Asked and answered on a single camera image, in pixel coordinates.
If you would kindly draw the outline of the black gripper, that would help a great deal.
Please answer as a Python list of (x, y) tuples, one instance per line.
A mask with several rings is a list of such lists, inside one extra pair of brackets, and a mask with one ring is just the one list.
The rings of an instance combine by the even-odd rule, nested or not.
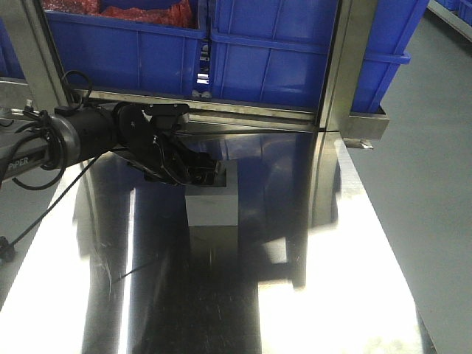
[(195, 152), (176, 136), (155, 133), (128, 141), (128, 163), (147, 181), (172, 185), (212, 186), (221, 167), (208, 153)]

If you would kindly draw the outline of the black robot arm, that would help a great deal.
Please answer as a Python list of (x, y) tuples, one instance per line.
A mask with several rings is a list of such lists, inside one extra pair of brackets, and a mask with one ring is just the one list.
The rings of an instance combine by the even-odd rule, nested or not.
[(190, 112), (187, 104), (120, 102), (57, 107), (53, 114), (22, 114), (28, 121), (1, 134), (1, 180), (17, 179), (36, 167), (58, 170), (113, 152), (147, 181), (211, 186), (220, 163), (208, 153), (190, 150), (179, 138)]

